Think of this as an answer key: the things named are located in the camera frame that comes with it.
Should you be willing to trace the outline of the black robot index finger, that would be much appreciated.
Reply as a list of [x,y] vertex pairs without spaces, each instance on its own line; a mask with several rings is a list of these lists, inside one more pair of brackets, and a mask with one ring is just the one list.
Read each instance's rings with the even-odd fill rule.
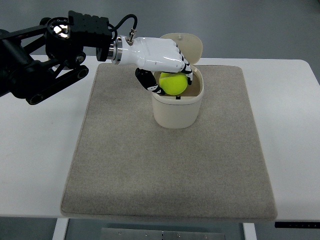
[[181,72],[186,75],[186,77],[187,77],[187,84],[188,84],[189,86],[191,86],[192,83],[193,83],[193,71],[192,71],[192,69],[191,69],[191,65],[190,65],[190,64],[189,64],[189,65],[185,65],[185,63],[184,63],[184,66],[183,66],[183,68],[181,69]]

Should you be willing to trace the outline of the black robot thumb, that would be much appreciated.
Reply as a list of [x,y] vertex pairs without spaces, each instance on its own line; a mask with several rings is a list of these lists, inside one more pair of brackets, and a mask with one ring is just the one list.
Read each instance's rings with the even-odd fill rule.
[[135,77],[147,91],[156,93],[158,95],[165,95],[165,91],[157,84],[156,79],[151,71],[137,68],[135,70]]

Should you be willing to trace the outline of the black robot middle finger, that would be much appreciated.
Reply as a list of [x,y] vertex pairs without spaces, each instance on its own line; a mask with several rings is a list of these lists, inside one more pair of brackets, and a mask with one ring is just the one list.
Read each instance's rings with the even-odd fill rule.
[[181,59],[184,62],[185,65],[189,66],[190,63],[188,62],[188,60],[185,58],[184,54],[182,52],[180,52],[181,55]]

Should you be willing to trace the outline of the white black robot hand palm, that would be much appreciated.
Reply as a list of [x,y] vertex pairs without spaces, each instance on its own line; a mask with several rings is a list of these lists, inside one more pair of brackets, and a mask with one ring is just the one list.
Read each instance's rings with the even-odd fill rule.
[[115,40],[114,53],[110,57],[115,65],[136,65],[151,72],[178,73],[184,62],[172,39],[137,37],[129,44],[126,36]]

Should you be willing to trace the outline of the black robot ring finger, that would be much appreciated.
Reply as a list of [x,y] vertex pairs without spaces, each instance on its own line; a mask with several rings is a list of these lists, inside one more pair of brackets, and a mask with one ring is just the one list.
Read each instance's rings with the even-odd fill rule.
[[184,54],[181,52],[181,50],[178,48],[178,46],[177,46],[176,48],[177,48],[177,51],[178,51],[179,55],[180,55],[181,57],[184,57]]

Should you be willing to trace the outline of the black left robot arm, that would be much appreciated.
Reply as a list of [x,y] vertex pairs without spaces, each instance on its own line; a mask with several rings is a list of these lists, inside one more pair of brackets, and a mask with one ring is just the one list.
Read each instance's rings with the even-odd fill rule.
[[119,25],[106,17],[69,11],[67,17],[43,18],[39,25],[0,32],[0,94],[12,94],[36,105],[89,73],[85,47],[94,48],[99,62],[135,65],[135,76],[147,91],[166,95],[155,72],[182,74],[193,82],[191,64],[171,39],[135,37],[137,17],[128,36],[118,35]]

